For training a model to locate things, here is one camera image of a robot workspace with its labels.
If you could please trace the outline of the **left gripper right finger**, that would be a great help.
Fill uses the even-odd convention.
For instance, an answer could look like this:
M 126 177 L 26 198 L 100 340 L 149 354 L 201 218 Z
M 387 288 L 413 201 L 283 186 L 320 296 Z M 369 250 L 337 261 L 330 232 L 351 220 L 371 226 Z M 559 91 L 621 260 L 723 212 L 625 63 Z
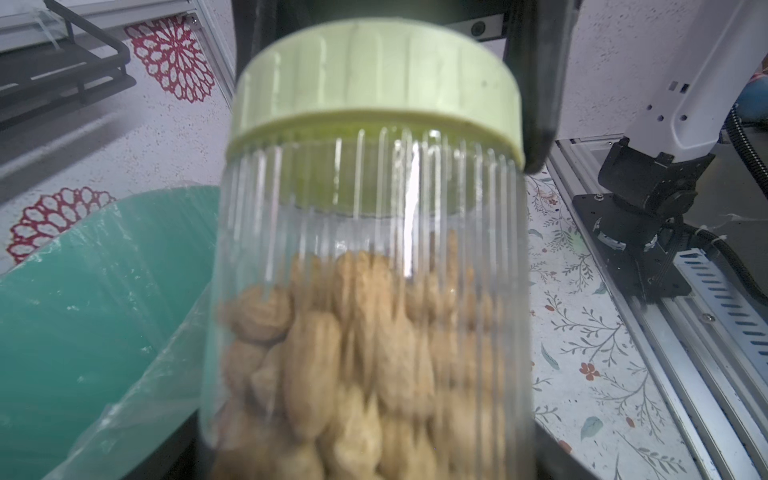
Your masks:
M 535 423 L 534 451 L 537 480 L 598 480 L 538 423 Z

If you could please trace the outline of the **green lid peanut jar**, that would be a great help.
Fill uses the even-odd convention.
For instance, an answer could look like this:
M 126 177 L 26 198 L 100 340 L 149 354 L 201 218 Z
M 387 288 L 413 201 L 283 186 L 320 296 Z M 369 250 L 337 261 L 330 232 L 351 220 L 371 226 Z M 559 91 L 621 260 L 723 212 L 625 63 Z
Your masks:
M 295 32 L 232 104 L 204 479 L 531 479 L 517 83 L 402 19 Z

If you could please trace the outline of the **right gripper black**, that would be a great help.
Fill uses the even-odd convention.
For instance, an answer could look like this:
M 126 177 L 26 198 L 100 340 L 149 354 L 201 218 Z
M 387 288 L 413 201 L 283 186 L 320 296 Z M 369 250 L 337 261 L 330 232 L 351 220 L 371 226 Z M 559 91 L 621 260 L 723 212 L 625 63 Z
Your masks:
M 539 172 L 558 132 L 568 57 L 581 0 L 232 0 L 235 77 L 282 37 L 356 18 L 445 26 L 478 41 L 506 35 L 503 61 L 521 95 L 524 172 Z

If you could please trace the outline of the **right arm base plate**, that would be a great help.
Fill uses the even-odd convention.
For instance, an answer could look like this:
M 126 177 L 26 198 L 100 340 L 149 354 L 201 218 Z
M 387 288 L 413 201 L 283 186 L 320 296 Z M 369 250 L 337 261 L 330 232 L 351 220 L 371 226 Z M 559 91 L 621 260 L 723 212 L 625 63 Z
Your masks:
M 652 303 L 692 292 L 673 264 L 681 235 L 671 234 L 672 244 L 661 246 L 659 233 L 651 231 L 660 223 L 623 208 L 611 193 L 576 195 L 573 206 L 598 263 L 622 295 Z

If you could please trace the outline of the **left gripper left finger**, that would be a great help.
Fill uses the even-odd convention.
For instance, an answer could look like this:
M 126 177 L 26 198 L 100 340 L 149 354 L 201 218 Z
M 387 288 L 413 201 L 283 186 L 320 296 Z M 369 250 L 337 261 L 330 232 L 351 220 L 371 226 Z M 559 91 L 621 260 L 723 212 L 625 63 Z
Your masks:
M 195 479 L 198 460 L 198 412 L 192 413 L 123 480 Z

